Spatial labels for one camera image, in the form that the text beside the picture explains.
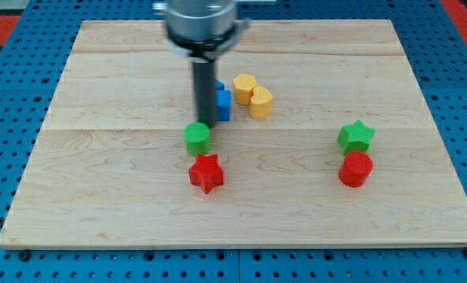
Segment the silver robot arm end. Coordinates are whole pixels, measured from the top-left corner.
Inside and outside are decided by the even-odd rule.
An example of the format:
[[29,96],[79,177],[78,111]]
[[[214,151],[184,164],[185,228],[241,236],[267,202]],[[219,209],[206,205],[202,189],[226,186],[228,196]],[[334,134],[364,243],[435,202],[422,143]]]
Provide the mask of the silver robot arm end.
[[168,45],[196,62],[213,62],[232,49],[249,29],[237,18],[234,0],[163,0],[153,10],[164,19]]

